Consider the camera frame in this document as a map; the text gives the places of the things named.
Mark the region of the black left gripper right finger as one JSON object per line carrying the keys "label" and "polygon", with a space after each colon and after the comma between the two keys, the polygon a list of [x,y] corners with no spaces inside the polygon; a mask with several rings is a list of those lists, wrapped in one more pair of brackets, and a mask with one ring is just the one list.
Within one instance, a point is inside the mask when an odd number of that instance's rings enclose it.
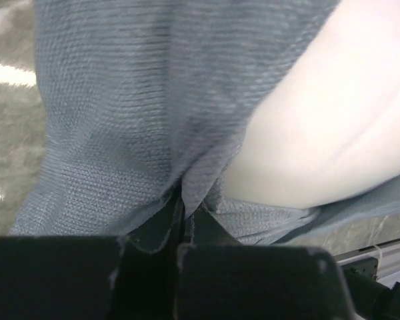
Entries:
{"label": "black left gripper right finger", "polygon": [[319,247],[242,245],[200,207],[178,248],[179,319],[354,319],[343,273]]}

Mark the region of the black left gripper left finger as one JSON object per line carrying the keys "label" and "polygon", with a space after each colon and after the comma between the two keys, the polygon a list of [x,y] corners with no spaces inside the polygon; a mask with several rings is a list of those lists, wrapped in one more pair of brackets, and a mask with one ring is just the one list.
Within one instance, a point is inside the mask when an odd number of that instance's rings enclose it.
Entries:
{"label": "black left gripper left finger", "polygon": [[0,237],[0,319],[172,319],[183,203],[123,236]]}

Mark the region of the blue-grey pillowcase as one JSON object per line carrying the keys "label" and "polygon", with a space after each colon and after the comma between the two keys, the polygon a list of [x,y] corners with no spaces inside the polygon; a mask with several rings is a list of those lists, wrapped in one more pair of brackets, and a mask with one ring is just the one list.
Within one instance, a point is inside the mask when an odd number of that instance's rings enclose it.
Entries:
{"label": "blue-grey pillowcase", "polygon": [[122,235],[182,188],[246,244],[400,212],[400,177],[358,197],[280,209],[223,194],[242,128],[335,1],[36,1],[47,148],[12,235]]}

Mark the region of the white pillow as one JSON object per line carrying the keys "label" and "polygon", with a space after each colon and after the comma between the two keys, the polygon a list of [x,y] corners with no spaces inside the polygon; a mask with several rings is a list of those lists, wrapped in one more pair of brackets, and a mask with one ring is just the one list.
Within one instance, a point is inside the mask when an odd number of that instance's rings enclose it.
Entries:
{"label": "white pillow", "polygon": [[254,112],[225,195],[305,209],[400,175],[400,1],[342,1]]}

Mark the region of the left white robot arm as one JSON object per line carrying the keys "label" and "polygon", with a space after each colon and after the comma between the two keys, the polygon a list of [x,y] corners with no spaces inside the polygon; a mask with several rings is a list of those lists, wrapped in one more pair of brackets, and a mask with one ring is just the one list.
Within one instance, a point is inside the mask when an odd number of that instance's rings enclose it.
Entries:
{"label": "left white robot arm", "polygon": [[0,237],[0,319],[400,319],[378,262],[248,246],[182,200],[121,237]]}

